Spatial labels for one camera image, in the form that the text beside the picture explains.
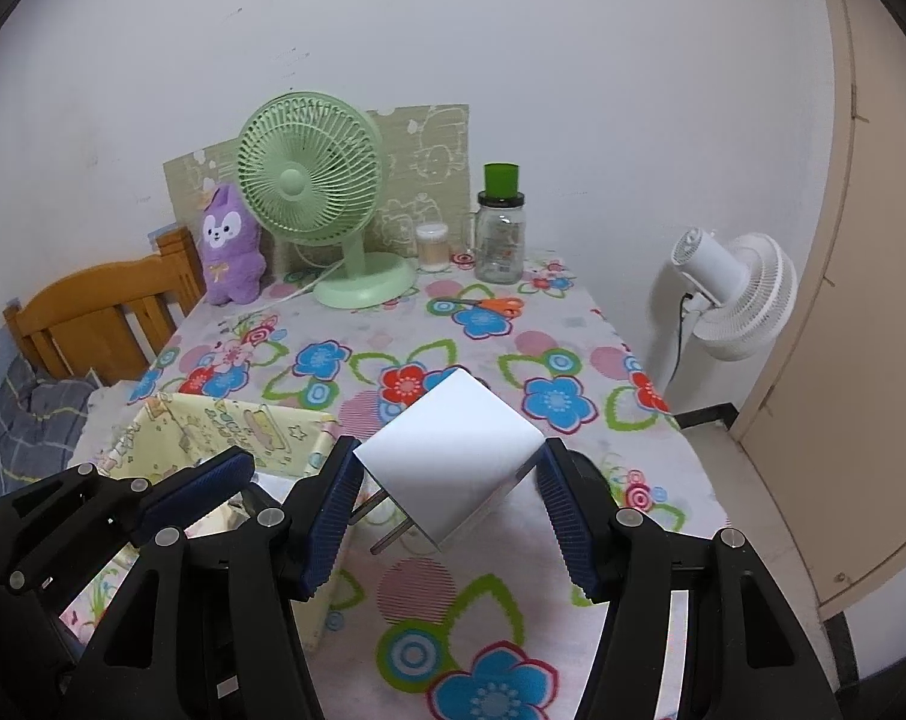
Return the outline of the beige wooden door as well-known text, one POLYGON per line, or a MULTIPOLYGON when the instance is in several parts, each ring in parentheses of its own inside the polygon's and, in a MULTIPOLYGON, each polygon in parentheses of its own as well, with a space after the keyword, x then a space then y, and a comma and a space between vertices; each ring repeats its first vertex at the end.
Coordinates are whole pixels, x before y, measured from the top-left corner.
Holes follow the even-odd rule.
POLYGON ((795 316, 733 426, 821 617, 906 567, 906 36, 826 0, 834 133, 795 316))

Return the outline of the green desk fan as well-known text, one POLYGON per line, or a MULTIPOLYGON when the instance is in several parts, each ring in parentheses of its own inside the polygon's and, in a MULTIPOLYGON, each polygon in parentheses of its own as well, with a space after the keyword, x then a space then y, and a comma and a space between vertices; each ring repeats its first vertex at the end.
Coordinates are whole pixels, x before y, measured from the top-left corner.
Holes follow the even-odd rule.
POLYGON ((343 249, 313 286, 321 305, 367 309, 416 281, 409 260, 365 249, 386 163, 380 130, 363 110, 311 91, 269 99, 241 127, 235 176, 248 210, 275 238, 343 249))

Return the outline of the glass mason jar mug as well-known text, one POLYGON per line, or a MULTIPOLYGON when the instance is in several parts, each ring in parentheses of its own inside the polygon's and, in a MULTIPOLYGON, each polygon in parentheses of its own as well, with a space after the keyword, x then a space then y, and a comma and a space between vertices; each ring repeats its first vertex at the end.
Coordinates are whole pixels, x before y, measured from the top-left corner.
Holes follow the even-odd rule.
POLYGON ((524 195, 478 195, 478 210, 466 216, 464 249, 473 257, 474 273, 492 284, 515 284, 523 277, 526 213, 524 195))

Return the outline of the orange handled scissors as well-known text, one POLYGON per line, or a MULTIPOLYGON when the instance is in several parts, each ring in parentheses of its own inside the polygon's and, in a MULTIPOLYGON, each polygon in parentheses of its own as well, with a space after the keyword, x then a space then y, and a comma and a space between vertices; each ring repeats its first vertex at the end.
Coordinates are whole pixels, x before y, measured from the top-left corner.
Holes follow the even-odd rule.
POLYGON ((496 314, 500 314, 504 317, 521 316, 524 307, 524 302, 517 298, 450 298, 450 302, 455 305, 469 305, 469 307, 480 307, 481 309, 492 310, 492 312, 496 312, 496 314))

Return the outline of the purple plush rabbit toy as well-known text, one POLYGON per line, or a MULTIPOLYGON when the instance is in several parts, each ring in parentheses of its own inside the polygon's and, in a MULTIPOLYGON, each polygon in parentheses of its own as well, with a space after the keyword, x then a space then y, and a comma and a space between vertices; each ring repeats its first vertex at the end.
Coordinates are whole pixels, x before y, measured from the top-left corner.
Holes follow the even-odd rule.
POLYGON ((261 226, 235 184, 218 184, 201 224, 202 275, 212 305, 250 304, 261 293, 266 259, 261 226))

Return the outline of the floral tablecloth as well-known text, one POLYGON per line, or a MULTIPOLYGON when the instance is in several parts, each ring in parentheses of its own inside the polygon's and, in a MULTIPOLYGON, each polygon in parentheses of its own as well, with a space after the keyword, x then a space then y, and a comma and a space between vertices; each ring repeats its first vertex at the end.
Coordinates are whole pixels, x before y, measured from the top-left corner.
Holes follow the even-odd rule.
POLYGON ((331 718, 574 715, 604 611, 526 468, 543 440, 668 532, 727 520, 640 361, 549 255, 513 286, 452 266, 352 312, 300 273, 247 309, 200 305, 144 376, 94 393, 76 460, 155 479, 238 444, 284 494, 339 434, 360 440, 377 507, 297 611, 331 718))

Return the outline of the wooden bed headboard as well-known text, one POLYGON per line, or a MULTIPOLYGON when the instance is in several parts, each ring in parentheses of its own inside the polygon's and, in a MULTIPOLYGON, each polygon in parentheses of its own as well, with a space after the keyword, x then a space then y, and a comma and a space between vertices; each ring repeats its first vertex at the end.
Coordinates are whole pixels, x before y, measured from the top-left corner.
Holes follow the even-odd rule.
POLYGON ((7 304, 4 320, 32 366, 55 379, 95 372, 112 385, 144 376, 147 356, 175 334, 170 309, 188 314, 204 293, 193 236, 177 226, 158 236, 153 254, 76 271, 7 304))

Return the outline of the blue plaid bedding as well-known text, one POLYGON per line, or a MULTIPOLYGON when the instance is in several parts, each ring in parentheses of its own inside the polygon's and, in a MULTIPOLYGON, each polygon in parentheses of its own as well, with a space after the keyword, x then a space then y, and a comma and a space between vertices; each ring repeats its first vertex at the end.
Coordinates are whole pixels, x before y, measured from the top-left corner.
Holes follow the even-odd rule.
POLYGON ((95 376, 53 379, 12 359, 0 374, 0 497, 66 468, 98 387, 95 376))

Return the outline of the green cup on jar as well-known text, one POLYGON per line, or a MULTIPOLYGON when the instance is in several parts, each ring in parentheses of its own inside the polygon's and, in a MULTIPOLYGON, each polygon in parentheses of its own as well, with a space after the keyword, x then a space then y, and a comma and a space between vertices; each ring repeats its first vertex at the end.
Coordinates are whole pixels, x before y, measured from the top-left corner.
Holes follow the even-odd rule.
POLYGON ((514 199, 520 189, 520 166, 515 163, 485 163, 484 193, 488 199, 514 199))

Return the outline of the cotton swab container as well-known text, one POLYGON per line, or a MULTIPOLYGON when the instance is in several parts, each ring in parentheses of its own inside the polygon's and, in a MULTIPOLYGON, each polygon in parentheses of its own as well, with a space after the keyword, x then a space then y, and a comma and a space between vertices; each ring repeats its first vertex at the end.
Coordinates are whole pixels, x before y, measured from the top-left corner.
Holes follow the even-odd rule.
POLYGON ((450 227, 445 223, 422 223, 416 226, 417 262, 419 270, 427 273, 446 270, 450 266, 450 227))

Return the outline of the yellow cartoon storage box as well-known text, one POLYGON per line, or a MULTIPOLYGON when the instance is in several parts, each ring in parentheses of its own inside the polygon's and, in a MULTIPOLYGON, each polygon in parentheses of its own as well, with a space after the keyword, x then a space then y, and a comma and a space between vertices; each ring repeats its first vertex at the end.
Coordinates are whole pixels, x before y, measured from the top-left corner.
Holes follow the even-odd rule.
MULTIPOLYGON (((106 405, 103 395, 90 406, 67 468, 89 463, 103 476, 158 483, 222 450, 240 447, 253 456, 253 483, 282 502, 297 481, 318 475, 337 429, 336 418, 325 411, 183 394, 152 395, 121 408, 106 405)), ((217 535, 238 527, 247 518, 240 504, 237 494, 186 528, 186 535, 217 535)), ((61 614, 81 649, 138 554, 137 548, 121 548, 61 614)), ((320 645, 334 590, 336 578, 307 603, 293 603, 305 652, 320 645)))

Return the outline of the small white cube charger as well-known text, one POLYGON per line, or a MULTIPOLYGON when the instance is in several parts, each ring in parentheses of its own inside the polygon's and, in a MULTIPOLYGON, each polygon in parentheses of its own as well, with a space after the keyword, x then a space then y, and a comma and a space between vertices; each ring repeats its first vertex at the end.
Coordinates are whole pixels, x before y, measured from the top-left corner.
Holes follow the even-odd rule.
POLYGON ((528 419, 456 369, 355 449, 380 491, 350 520, 389 499, 404 520, 370 546, 371 554, 409 530, 443 550, 523 481, 544 445, 546 436, 528 419))

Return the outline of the white circulator fan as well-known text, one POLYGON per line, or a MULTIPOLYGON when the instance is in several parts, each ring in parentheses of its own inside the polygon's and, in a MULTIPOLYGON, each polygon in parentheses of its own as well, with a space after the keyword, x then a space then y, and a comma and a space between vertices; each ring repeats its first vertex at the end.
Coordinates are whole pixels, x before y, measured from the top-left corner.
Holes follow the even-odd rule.
POLYGON ((762 232, 721 242, 702 227, 689 227, 670 262, 691 287, 681 309, 681 344, 693 338, 719 361, 757 355, 780 335, 795 309, 795 265, 762 232))

